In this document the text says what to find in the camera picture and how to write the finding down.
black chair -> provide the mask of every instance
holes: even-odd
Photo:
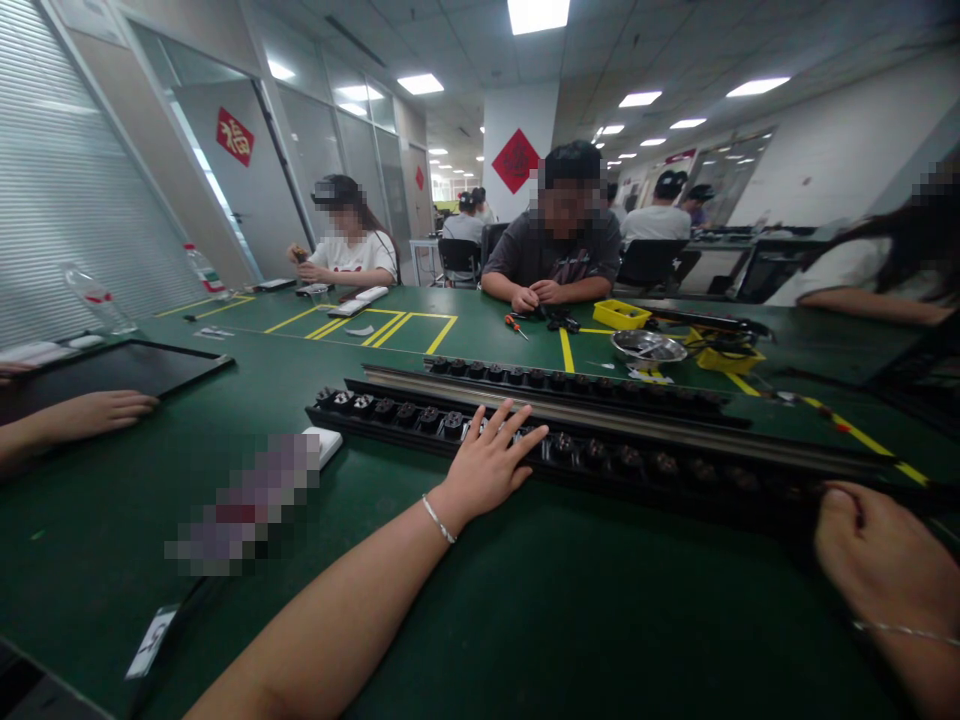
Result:
[[[483,226],[483,233],[480,235],[481,272],[483,272],[483,268],[487,266],[487,260],[490,259],[490,254],[493,252],[493,249],[497,246],[497,243],[500,242],[500,236],[503,235],[503,231],[508,227],[510,227],[510,223],[493,223]]]
[[[657,285],[664,285],[666,292],[675,292],[677,282],[674,271],[680,254],[689,240],[631,240],[623,255],[615,297],[639,297],[646,295]]]
[[[470,281],[471,286],[477,286],[477,283],[480,282],[480,271],[483,269],[480,264],[479,245],[473,240],[440,238],[437,241],[437,251],[440,253],[440,266],[443,268],[443,275],[437,278],[436,283],[445,284],[449,282],[453,287],[456,287],[458,282],[467,281],[454,280],[451,277],[452,273],[470,273],[473,278]]]

red diamond sign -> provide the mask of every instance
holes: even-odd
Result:
[[[517,130],[493,161],[493,169],[510,192],[516,195],[517,190],[530,179],[530,171],[535,169],[539,162],[540,156],[527,140],[527,136],[522,130]]]

yellow plastic bin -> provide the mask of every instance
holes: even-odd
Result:
[[[649,310],[619,300],[604,300],[593,306],[593,319],[615,330],[639,330],[651,314]]]
[[[766,356],[763,355],[759,350],[755,348],[750,348],[744,345],[744,349],[747,350],[750,354],[744,353],[743,355],[734,354],[734,353],[721,353],[713,348],[703,348],[702,350],[697,350],[696,346],[703,341],[703,335],[701,335],[696,328],[690,328],[690,334],[687,335],[687,339],[684,340],[684,345],[690,347],[693,345],[691,354],[694,352],[697,353],[697,365],[702,367],[704,370],[716,370],[717,372],[730,372],[736,375],[746,375],[753,367],[760,361],[766,360]]]

red screwdriver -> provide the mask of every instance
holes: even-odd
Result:
[[[507,327],[513,328],[514,332],[518,332],[523,335],[523,330],[520,329],[520,326],[517,325],[517,321],[514,320],[513,317],[506,315],[503,319],[507,323]],[[528,338],[526,335],[523,335],[523,339],[527,342],[530,342],[530,338]]]

door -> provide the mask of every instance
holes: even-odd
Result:
[[[253,81],[190,85],[173,92],[264,279],[291,277],[287,247],[309,247],[309,242]],[[218,141],[224,138],[221,110],[253,136],[248,155],[231,153]]]

